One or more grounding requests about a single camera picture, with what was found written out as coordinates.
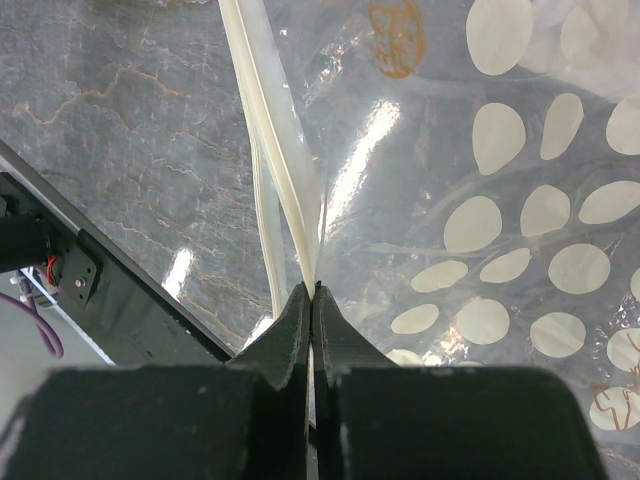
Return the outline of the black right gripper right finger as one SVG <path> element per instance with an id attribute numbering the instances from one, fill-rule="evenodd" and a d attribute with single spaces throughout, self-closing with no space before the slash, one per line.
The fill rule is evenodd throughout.
<path id="1" fill-rule="evenodd" d="M 323 479 L 602 479 L 566 384 L 541 369 L 400 367 L 342 315 L 312 302 Z"/>

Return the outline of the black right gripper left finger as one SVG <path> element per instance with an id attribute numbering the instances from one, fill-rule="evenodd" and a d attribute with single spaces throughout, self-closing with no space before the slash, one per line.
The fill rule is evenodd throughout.
<path id="1" fill-rule="evenodd" d="M 5 479 L 302 479 L 311 303 L 220 365 L 66 369 L 1 436 Z"/>

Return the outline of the clear spotted zip top bag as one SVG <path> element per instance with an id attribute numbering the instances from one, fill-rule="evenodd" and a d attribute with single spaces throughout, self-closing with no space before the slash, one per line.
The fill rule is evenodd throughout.
<path id="1" fill-rule="evenodd" d="M 224 1 L 274 314 L 401 365 L 527 365 L 639 475 L 639 5 Z"/>

